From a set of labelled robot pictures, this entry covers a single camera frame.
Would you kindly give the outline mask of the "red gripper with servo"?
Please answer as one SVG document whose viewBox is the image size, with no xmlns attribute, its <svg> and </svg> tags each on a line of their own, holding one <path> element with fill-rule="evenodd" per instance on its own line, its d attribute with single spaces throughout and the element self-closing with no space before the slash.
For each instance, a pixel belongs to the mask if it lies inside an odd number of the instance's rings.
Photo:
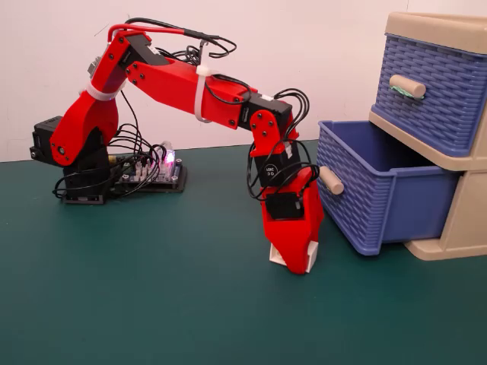
<svg viewBox="0 0 487 365">
<path fill-rule="evenodd" d="M 312 269 L 318 252 L 317 231 L 323 211 L 317 191 L 317 169 L 304 167 L 283 186 L 262 191 L 263 227 L 270 239 L 270 261 L 294 274 Z"/>
</svg>

